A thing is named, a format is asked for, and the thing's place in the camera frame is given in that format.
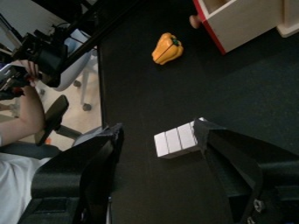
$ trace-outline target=wheel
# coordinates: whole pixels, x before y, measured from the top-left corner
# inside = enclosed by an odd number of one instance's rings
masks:
[[[92,109],[91,105],[87,104],[87,103],[84,103],[84,104],[83,104],[83,110],[84,110],[84,111],[91,111],[91,109]]]
[[[80,88],[80,81],[75,80],[75,81],[73,81],[73,86],[75,86],[76,88]]]

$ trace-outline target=black rubber mat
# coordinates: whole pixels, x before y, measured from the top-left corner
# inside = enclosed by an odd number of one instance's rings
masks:
[[[104,122],[125,130],[115,223],[228,223],[200,153],[156,157],[155,134],[193,118],[299,154],[299,34],[282,38],[274,29],[221,55],[189,25],[195,13],[192,1],[145,1],[100,43]],[[184,52],[160,66],[151,54],[165,32]]]

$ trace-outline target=hand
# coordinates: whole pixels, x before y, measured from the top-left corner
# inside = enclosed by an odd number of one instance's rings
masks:
[[[21,66],[25,68],[27,73],[31,75],[31,86],[35,87],[35,82],[39,80],[39,66],[32,61],[24,59],[24,60],[16,60],[11,63],[12,65]]]

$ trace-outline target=person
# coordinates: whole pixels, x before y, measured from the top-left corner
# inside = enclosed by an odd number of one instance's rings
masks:
[[[28,74],[37,77],[39,67],[28,60],[15,61],[24,66]],[[40,96],[32,85],[23,87],[20,97],[20,115],[17,118],[0,122],[1,147],[15,143],[44,128],[44,110]],[[0,152],[0,224],[17,223],[31,200],[31,184],[33,174],[49,158],[35,159]]]

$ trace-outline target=white box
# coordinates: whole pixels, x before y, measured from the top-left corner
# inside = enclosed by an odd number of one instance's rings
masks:
[[[168,144],[164,132],[153,136],[156,156],[159,158],[173,158],[176,155],[169,154]]]
[[[191,124],[185,123],[183,126],[177,127],[177,131],[181,141],[181,149],[189,150],[192,147],[196,146]]]
[[[175,156],[180,156],[181,154],[185,153],[185,151],[183,150],[183,147],[181,147],[181,141],[179,138],[177,129],[171,129],[165,131],[164,134],[165,134],[169,154],[173,154]]]

